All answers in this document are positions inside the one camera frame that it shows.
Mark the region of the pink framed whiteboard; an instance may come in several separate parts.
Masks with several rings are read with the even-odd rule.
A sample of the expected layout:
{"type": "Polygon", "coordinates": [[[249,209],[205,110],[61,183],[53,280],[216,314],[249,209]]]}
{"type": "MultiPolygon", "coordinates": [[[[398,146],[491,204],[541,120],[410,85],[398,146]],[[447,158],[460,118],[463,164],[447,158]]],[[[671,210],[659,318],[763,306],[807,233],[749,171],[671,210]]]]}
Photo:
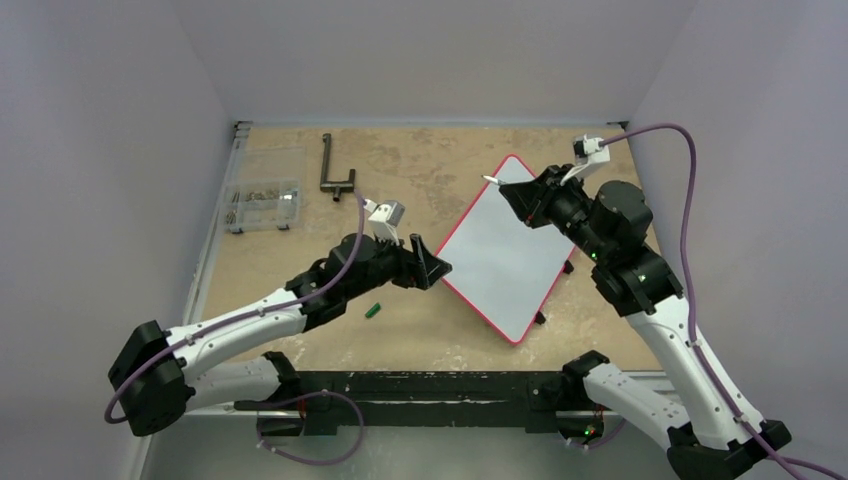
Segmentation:
{"type": "Polygon", "coordinates": [[[512,345],[535,323],[576,247],[556,228],[518,220],[498,185],[483,182],[436,256],[443,282],[512,345]]]}

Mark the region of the green marker cap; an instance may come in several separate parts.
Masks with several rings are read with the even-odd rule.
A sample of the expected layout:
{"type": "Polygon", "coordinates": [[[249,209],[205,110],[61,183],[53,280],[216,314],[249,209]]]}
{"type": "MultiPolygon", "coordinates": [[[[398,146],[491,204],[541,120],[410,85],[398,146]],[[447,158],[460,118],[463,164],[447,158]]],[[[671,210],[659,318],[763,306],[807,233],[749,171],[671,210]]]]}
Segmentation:
{"type": "Polygon", "coordinates": [[[374,305],[372,305],[372,306],[371,306],[371,307],[370,307],[370,308],[366,311],[366,313],[365,313],[365,318],[366,318],[366,319],[371,319],[371,318],[373,318],[375,315],[377,315],[377,314],[381,311],[381,309],[382,309],[381,304],[380,304],[380,303],[375,303],[374,305]]]}

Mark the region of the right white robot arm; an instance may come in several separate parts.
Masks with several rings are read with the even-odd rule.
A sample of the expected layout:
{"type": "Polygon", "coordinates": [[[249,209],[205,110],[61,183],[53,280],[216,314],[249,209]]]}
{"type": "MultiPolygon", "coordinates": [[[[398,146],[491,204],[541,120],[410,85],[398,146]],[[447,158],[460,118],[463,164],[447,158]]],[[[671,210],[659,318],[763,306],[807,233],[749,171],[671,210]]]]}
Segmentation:
{"type": "Polygon", "coordinates": [[[725,375],[720,365],[703,366],[712,351],[688,324],[680,281],[647,244],[653,215],[639,187],[612,180],[588,195],[567,164],[497,188],[522,223],[556,227],[593,261],[598,292],[647,344],[676,392],[675,399],[659,395],[589,351],[563,367],[569,404],[619,413],[682,479],[735,479],[791,441],[785,424],[764,418],[731,381],[716,386],[725,375]]]}

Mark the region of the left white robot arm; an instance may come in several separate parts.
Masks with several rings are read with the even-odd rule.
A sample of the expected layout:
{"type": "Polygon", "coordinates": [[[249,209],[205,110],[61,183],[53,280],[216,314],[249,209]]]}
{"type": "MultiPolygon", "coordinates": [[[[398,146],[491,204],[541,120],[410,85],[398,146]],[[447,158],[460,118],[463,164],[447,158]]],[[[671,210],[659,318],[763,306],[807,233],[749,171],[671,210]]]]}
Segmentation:
{"type": "Polygon", "coordinates": [[[108,370],[104,419],[137,437],[157,433],[202,402],[204,374],[270,341],[323,326],[348,303],[387,283],[426,291],[452,271],[418,234],[398,244],[352,233],[283,287],[194,326],[138,325],[108,370]]]}

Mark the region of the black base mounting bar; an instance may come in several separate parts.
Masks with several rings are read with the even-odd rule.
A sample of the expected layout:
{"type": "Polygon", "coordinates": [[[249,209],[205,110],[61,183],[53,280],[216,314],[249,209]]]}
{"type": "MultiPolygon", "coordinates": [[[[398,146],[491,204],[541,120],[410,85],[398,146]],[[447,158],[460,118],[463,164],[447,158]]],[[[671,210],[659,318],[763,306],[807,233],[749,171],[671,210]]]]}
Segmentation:
{"type": "Polygon", "coordinates": [[[558,371],[303,371],[267,400],[241,400],[265,436],[334,435],[341,427],[520,428],[590,441],[608,410],[558,371]]]}

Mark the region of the clear plastic screw box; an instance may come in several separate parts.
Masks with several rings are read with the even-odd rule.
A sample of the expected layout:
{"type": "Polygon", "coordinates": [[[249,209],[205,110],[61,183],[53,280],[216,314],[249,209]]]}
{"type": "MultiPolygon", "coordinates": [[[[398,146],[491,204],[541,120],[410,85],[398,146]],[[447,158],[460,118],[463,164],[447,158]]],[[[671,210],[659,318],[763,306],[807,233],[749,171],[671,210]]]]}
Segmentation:
{"type": "Polygon", "coordinates": [[[219,225],[231,234],[286,231],[300,223],[306,152],[272,147],[241,154],[224,188],[219,225]]]}

